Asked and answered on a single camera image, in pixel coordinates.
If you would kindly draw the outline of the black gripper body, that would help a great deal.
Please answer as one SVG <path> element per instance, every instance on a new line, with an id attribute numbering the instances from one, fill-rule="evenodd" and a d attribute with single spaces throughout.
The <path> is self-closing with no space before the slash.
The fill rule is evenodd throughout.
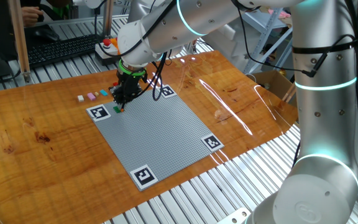
<path id="1" fill-rule="evenodd" d="M 128 102 L 132 101 L 141 91 L 141 87 L 139 85 L 139 80 L 143 78 L 143 76 L 133 76 L 126 73 L 117 73 L 118 82 L 113 83 L 112 86 L 112 96 L 114 101 L 128 100 Z"/>

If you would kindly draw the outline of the bare person hand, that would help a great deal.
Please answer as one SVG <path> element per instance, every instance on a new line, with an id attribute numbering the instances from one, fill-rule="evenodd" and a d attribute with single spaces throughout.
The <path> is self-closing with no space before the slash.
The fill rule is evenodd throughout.
<path id="1" fill-rule="evenodd" d="M 24 27 L 33 27 L 38 23 L 39 17 L 44 14 L 39 7 L 22 7 L 22 20 Z"/>

